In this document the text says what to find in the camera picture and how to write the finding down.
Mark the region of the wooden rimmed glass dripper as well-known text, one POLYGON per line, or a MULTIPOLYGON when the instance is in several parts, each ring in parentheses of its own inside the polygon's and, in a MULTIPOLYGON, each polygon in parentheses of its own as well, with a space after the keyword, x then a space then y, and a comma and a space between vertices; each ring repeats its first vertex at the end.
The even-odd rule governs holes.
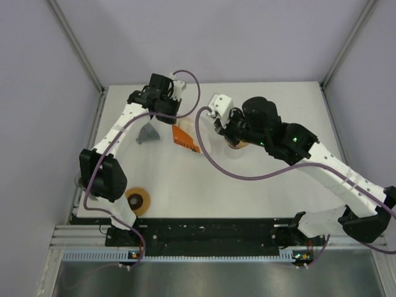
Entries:
POLYGON ((227 143, 229 148, 231 148, 233 150, 243 149, 249 145, 248 142, 244 142, 242 140, 235 139, 235 138, 229 138, 229 137, 225 138, 225 142, 227 143))

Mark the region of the orange white coffee filter bag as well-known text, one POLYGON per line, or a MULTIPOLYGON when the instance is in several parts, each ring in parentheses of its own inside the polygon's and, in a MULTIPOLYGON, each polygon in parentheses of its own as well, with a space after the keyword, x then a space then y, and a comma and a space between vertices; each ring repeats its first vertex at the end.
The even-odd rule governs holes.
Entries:
MULTIPOLYGON (((211 127, 208 120, 199 119, 200 136, 208 154, 212 153, 212 144, 210 141, 212 136, 211 127)), ((194 118, 185 117, 177 119, 176 123, 172 125, 172 135, 174 144, 192 152, 203 154, 197 140, 194 118)))

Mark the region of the glass carafe with wooden collar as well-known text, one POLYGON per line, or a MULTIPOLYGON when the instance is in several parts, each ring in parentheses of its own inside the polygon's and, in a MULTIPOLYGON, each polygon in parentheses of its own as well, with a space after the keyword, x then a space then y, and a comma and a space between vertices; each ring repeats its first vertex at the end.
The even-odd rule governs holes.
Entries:
POLYGON ((244 152, 242 149, 233 149, 227 147, 225 149, 225 155, 231 160, 238 160, 243 156, 244 152))

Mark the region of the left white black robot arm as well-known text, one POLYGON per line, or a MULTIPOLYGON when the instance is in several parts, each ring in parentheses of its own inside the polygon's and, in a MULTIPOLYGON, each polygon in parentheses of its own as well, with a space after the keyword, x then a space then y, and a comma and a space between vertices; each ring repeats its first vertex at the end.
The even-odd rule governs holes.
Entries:
POLYGON ((83 209, 108 215, 120 229, 120 240, 127 245, 140 240, 140 230, 133 226, 137 216, 124 195, 127 176, 118 158, 129 145, 128 134, 135 124, 147 124, 152 118, 166 124, 176 122, 185 89, 186 83, 174 74, 152 74, 147 85, 128 96, 121 114, 102 140, 80 152, 83 209))

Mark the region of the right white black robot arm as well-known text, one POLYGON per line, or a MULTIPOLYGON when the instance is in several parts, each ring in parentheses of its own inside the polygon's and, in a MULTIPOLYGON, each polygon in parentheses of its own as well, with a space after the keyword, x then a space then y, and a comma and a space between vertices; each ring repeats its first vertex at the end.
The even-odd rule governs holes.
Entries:
POLYGON ((297 123, 284 123, 275 103, 252 97, 241 108, 226 95, 214 96, 210 115, 216 133, 232 146, 260 146, 277 160, 296 168, 337 196, 343 205, 321 212, 300 212, 291 221, 290 240, 302 245, 319 235, 349 237, 373 243, 387 229, 395 206, 395 188, 369 182, 334 156, 317 136, 297 123))

